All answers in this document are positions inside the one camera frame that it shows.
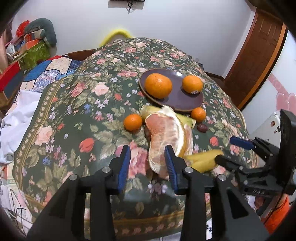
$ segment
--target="black cable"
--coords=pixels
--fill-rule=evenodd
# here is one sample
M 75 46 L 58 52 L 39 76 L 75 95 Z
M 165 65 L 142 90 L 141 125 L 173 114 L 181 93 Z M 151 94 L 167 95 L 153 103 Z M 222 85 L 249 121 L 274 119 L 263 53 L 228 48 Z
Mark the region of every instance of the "black cable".
M 129 12 L 131 11 L 131 7 L 136 3 L 135 1 L 133 1 L 133 0 L 131 0 L 131 2 L 130 2 L 130 0 L 127 0 L 127 2 L 128 2 L 128 6 L 129 6 Z
M 12 189 L 10 189 L 10 195 L 11 195 L 11 197 L 12 197 L 12 194 L 15 196 L 15 198 L 17 199 L 17 202 L 19 203 L 19 206 L 21 207 L 21 204 L 20 204 L 20 201 L 18 200 L 18 198 L 17 198 L 17 195 L 15 194 L 15 192 L 12 190 Z M 19 209 L 19 208 L 17 208 L 16 210 L 15 210 L 15 203 L 14 203 L 14 200 L 12 199 L 12 203 L 13 203 L 13 211 L 15 212 L 15 221 L 17 222 L 17 210 Z M 22 225 L 22 229 L 23 229 L 23 234 L 26 236 L 26 233 L 25 233 L 25 231 L 24 231 L 24 227 L 23 227 L 23 224 L 22 224 L 22 221 L 21 221 L 21 225 Z
M 284 195 L 284 193 L 285 193 L 284 190 L 286 189 L 286 186 L 283 188 L 283 191 L 282 191 L 282 193 L 281 193 L 280 198 L 278 199 L 276 205 L 274 206 L 273 210 L 269 213 L 269 215 L 267 216 L 267 218 L 266 218 L 266 220 L 264 221 L 263 224 L 265 224 L 265 223 L 268 221 L 268 219 L 271 217 L 271 215 L 272 215 L 276 210 L 278 210 L 278 209 L 280 208 L 280 207 L 277 207 L 277 206 L 279 205 L 279 203 L 280 203 L 280 201 L 281 201 L 281 199 L 282 199 L 282 197 L 283 197 L 283 195 Z

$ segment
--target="tangerine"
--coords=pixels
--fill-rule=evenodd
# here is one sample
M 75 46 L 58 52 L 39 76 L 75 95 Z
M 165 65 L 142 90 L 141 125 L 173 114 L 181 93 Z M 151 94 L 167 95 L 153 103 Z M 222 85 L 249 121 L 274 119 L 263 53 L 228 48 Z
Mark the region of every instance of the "tangerine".
M 171 93 L 172 88 L 172 81 L 162 74 L 153 73 L 145 80 L 146 91 L 157 99 L 167 97 Z
M 206 112 L 203 108 L 197 107 L 192 110 L 191 117 L 196 119 L 197 122 L 202 122 L 206 117 Z
M 138 114 L 131 114 L 124 119 L 123 126 L 128 131 L 135 131 L 141 127 L 142 123 L 143 121 L 141 116 Z
M 202 90 L 202 80 L 195 75 L 188 75 L 182 81 L 183 89 L 189 94 L 197 94 Z

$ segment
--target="dark purple plate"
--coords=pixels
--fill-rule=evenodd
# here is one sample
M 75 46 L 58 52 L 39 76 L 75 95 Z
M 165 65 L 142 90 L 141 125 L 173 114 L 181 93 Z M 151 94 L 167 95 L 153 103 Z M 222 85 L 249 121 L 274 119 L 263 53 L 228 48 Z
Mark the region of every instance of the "dark purple plate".
M 145 80 L 146 78 L 153 73 L 162 74 L 171 79 L 173 83 L 172 92 L 169 94 L 168 97 L 164 99 L 157 99 L 153 96 L 149 95 L 145 90 Z M 144 72 L 139 81 L 140 88 L 142 89 L 143 93 L 152 101 L 159 105 L 168 105 L 175 109 L 175 111 L 181 112 L 191 112 L 194 108 L 199 107 L 203 104 L 204 96 L 202 92 L 198 94 L 188 94 L 182 88 L 182 80 L 184 79 L 185 75 L 168 69 L 150 69 Z

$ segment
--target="green floral fabric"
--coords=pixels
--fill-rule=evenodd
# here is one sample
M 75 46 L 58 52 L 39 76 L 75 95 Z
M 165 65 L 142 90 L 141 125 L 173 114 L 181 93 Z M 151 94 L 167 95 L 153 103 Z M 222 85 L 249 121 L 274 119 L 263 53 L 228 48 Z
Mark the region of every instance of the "green floral fabric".
M 43 40 L 25 51 L 26 54 L 21 59 L 22 69 L 31 70 L 37 66 L 38 62 L 42 62 L 50 58 L 50 53 L 47 45 Z
M 167 68 L 204 81 L 202 107 L 209 130 L 193 128 L 194 153 L 222 149 L 247 167 L 254 167 L 252 152 L 229 144 L 231 136 L 247 139 L 243 117 L 221 88 L 195 61 L 171 44 L 146 38 L 119 40 L 88 57 L 73 75 L 44 90 L 32 122 L 15 153 L 13 176 L 34 218 L 71 175 L 94 174 L 131 147 L 131 164 L 124 194 L 112 196 L 118 239 L 146 240 L 180 231 L 184 196 L 176 196 L 170 183 L 153 173 L 147 162 L 144 127 L 130 133 L 124 118 L 150 105 L 140 91 L 141 73 Z M 212 175 L 223 173 L 218 167 Z M 210 217 L 209 197 L 207 214 Z M 89 230 L 86 200 L 86 235 Z

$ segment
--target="metal bolt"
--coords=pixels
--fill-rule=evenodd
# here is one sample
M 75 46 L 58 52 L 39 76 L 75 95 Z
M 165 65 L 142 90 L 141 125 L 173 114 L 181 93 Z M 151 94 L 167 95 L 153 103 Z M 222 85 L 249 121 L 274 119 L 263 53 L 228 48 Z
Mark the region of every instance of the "metal bolt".
M 221 181 L 225 181 L 227 179 L 227 177 L 224 174 L 219 174 L 218 175 L 219 180 Z
M 77 175 L 76 174 L 72 174 L 72 175 L 70 175 L 69 176 L 69 179 L 71 180 L 71 181 L 75 181 L 76 179 L 77 179 Z
M 111 168 L 110 167 L 103 167 L 102 168 L 102 172 L 104 172 L 104 173 L 108 173 L 110 171 L 111 171 Z
M 187 172 L 187 173 L 192 173 L 193 168 L 192 167 L 185 167 L 184 171 Z

